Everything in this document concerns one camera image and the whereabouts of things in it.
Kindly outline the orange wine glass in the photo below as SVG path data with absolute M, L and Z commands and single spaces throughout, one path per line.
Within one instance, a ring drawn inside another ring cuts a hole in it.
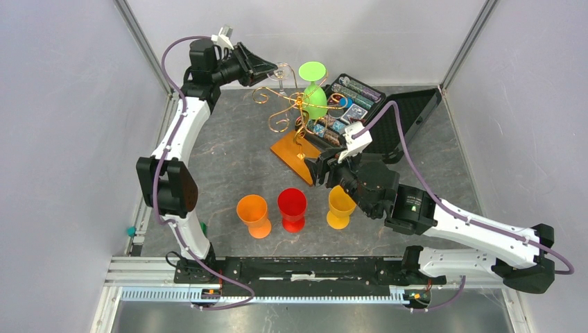
M 270 234 L 272 224 L 268 218 L 268 205 L 263 197 L 256 194 L 244 196 L 236 206 L 236 213 L 255 239 L 263 239 Z

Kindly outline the yellow wine glass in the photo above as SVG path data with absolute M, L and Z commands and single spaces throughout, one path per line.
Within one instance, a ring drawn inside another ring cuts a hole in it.
M 350 216 L 356 208 L 356 203 L 340 185 L 337 185 L 329 192 L 328 204 L 328 225 L 335 230 L 346 228 L 349 225 Z

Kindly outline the clear wine glass back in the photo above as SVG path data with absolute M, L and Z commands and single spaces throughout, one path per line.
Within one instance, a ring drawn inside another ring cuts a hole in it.
M 278 62 L 276 66 L 276 70 L 269 73 L 268 77 L 269 79 L 278 82 L 279 93 L 282 96 L 286 96 L 284 83 L 290 78 L 291 74 L 293 73 L 293 70 L 291 69 L 291 66 L 285 62 Z

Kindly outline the green wine glass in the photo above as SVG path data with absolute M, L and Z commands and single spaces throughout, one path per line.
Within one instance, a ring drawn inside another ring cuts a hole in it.
M 327 113 L 327 96 L 320 86 L 320 82 L 327 76 L 327 68 L 318 61 L 305 62 L 298 70 L 302 80 L 308 81 L 309 86 L 304 90 L 302 107 L 312 120 L 319 119 Z

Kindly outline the red wine glass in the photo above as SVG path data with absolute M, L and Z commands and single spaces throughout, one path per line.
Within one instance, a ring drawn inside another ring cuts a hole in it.
M 277 204 L 282 216 L 282 226 L 290 233 L 300 232 L 305 225 L 306 196 L 296 188 L 285 189 L 278 195 Z

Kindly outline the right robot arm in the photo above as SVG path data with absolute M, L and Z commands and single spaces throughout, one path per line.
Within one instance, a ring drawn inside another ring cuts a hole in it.
M 357 155 L 340 162 L 339 155 L 331 149 L 315 159 L 304 159 L 312 185 L 341 187 L 367 217 L 383 220 L 395 232 L 464 246 L 453 250 L 407 247 L 400 265 L 405 281 L 486 275 L 531 294 L 545 293 L 554 282 L 555 264 L 546 257 L 554 243 L 552 227 L 521 228 L 487 219 L 435 194 L 400 184 L 399 174 L 382 161 L 362 163 Z

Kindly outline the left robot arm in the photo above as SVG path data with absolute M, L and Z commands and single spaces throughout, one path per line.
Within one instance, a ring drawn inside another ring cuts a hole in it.
M 198 186 L 189 169 L 190 154 L 203 125 L 221 95 L 234 81 L 251 87 L 268 78 L 277 65 L 253 54 L 242 43 L 230 46 L 219 37 L 191 36 L 190 66 L 178 86 L 166 77 L 180 100 L 162 142 L 136 170 L 145 204 L 166 225 L 180 247 L 174 269 L 179 282 L 214 283 L 221 280 L 211 242 L 196 215 Z

